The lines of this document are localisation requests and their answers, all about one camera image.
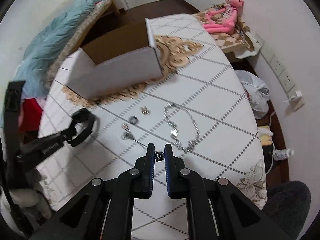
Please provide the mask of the light blue duvet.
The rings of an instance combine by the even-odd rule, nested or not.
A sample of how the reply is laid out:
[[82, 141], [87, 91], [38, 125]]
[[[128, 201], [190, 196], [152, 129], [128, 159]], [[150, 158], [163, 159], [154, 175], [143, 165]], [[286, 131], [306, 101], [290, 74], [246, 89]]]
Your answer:
[[29, 46], [16, 70], [15, 81], [25, 81], [22, 99], [45, 98], [49, 89], [45, 85], [47, 70], [73, 36], [75, 29], [102, 0], [75, 0], [56, 16]]

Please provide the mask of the patterned white tablecloth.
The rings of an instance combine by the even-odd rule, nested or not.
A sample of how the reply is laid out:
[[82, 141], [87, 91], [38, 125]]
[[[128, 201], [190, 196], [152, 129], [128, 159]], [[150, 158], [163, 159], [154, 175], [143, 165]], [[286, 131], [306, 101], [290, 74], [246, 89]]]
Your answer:
[[[76, 148], [65, 146], [38, 166], [41, 185], [53, 210], [60, 209], [91, 179], [116, 178], [133, 168], [152, 143], [157, 150], [172, 144], [169, 111], [183, 145], [198, 134], [193, 152], [175, 148], [187, 168], [208, 179], [225, 177], [257, 207], [267, 202], [263, 149], [245, 91], [227, 57], [191, 15], [151, 20], [153, 32], [202, 44], [184, 67], [133, 98], [92, 108], [100, 123], [93, 138]], [[140, 108], [147, 107], [144, 115]]]

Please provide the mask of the white charger plug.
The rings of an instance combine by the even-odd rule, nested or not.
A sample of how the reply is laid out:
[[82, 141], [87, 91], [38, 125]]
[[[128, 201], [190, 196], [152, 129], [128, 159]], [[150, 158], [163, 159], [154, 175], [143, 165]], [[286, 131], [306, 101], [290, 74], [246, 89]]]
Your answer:
[[289, 94], [287, 94], [287, 99], [283, 102], [289, 102], [289, 103], [297, 103], [302, 98], [302, 93], [300, 90], [291, 90]]

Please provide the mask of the white power strip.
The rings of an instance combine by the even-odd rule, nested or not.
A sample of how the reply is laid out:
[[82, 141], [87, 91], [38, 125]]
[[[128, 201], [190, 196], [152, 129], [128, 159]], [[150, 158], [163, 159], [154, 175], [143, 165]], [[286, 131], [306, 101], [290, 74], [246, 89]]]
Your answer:
[[[283, 64], [277, 57], [276, 52], [262, 39], [258, 33], [255, 33], [253, 37], [257, 44], [260, 45], [260, 54], [276, 76], [286, 96], [291, 90], [300, 90], [290, 73], [287, 71], [285, 64]], [[297, 111], [305, 104], [303, 97], [297, 103], [284, 103], [288, 103], [290, 105], [292, 112]]]

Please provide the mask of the dark fuzzy chair cushion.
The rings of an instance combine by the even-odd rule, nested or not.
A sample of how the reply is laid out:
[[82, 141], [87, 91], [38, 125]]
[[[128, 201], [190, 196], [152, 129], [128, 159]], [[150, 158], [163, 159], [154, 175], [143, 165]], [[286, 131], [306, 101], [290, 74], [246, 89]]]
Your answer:
[[268, 200], [263, 212], [271, 218], [291, 239], [297, 239], [307, 219], [311, 193], [301, 181], [269, 187]]

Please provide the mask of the white plastic bag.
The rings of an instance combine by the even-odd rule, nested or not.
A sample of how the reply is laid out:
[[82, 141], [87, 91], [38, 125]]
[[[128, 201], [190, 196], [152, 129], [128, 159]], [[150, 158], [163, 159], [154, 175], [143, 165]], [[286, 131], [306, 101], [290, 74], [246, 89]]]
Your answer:
[[269, 111], [269, 88], [262, 79], [250, 72], [236, 70], [235, 73], [246, 92], [255, 118], [262, 119]]

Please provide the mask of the black smart watch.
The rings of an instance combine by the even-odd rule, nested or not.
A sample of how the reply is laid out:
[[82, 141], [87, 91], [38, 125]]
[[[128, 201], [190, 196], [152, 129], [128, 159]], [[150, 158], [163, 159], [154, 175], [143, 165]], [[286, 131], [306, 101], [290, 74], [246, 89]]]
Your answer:
[[67, 142], [76, 147], [83, 143], [92, 133], [97, 117], [86, 108], [81, 108], [72, 114], [71, 123], [67, 129]]

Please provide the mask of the small silver earring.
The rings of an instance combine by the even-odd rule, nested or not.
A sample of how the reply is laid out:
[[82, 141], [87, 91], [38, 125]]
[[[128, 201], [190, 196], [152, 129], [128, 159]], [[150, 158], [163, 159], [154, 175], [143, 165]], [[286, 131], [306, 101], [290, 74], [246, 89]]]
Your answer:
[[148, 110], [148, 108], [147, 107], [141, 107], [140, 108], [140, 110], [141, 110], [141, 112], [144, 114], [144, 115], [148, 115], [148, 114], [150, 114], [150, 112], [149, 112], [149, 110]]

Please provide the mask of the white plastic bottle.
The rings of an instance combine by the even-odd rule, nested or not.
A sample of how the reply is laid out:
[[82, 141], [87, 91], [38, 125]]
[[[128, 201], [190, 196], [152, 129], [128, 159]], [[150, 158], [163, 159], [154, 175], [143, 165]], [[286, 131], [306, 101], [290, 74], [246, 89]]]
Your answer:
[[289, 148], [286, 148], [283, 150], [274, 150], [273, 151], [273, 159], [275, 161], [285, 160], [293, 155], [294, 155], [294, 150], [289, 149]]

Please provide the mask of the white cardboard box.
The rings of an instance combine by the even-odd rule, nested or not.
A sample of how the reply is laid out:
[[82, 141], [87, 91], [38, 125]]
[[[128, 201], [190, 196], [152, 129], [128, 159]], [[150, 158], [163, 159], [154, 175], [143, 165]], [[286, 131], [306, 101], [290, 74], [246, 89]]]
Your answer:
[[73, 53], [66, 87], [89, 100], [163, 76], [151, 21], [128, 24]]

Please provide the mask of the pink panther plush toy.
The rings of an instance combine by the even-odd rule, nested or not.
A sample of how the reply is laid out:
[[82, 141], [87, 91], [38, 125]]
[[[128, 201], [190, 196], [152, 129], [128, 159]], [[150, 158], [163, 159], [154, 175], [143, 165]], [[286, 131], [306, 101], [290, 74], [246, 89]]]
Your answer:
[[[244, 5], [244, 0], [225, 0], [225, 3], [221, 9], [208, 11], [206, 13], [206, 19], [209, 23], [203, 24], [202, 26], [210, 34], [232, 34], [238, 19], [238, 15], [242, 13]], [[212, 17], [217, 14], [222, 14], [221, 23], [216, 23], [212, 20]]]

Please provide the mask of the red cloth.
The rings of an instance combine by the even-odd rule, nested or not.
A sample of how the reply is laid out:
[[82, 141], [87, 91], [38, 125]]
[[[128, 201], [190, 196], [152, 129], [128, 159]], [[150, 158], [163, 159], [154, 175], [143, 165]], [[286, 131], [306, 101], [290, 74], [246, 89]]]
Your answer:
[[20, 133], [37, 131], [40, 127], [43, 107], [35, 98], [25, 99], [21, 104], [21, 112], [18, 118], [18, 131]]

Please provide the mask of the brown checkered cushion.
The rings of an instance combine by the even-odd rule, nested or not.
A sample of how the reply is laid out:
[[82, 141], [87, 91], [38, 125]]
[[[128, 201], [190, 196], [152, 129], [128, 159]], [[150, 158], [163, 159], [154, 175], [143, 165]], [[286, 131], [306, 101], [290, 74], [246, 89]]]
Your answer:
[[216, 4], [193, 16], [208, 31], [224, 53], [240, 49], [254, 50], [253, 42], [249, 37], [249, 27], [241, 19], [239, 13], [226, 3]]

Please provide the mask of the bed with checkered mattress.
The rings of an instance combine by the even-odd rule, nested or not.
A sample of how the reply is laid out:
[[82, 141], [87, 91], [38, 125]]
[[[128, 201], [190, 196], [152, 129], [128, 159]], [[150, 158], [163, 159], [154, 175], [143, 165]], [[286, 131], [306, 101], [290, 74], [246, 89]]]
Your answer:
[[49, 66], [47, 70], [47, 78], [45, 85], [49, 88], [54, 80], [63, 61], [72, 53], [77, 51], [81, 46], [84, 38], [93, 27], [93, 25], [108, 13], [115, 12], [119, 13], [114, 0], [102, 0], [98, 2], [93, 10], [85, 17], [85, 19], [80, 23], [80, 25], [75, 29], [73, 36], [68, 40], [63, 50], [57, 56], [55, 61]]

